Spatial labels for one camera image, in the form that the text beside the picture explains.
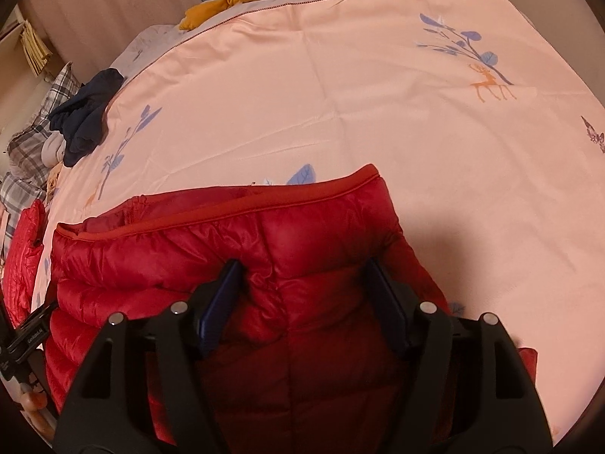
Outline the person's left hand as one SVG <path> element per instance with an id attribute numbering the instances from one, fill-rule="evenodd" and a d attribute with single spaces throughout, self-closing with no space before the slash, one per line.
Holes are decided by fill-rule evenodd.
<path id="1" fill-rule="evenodd" d="M 33 390 L 23 392 L 20 396 L 20 404 L 34 430 L 44 441 L 51 444 L 55 437 L 57 421 L 48 410 L 46 393 L 33 392 Z"/>

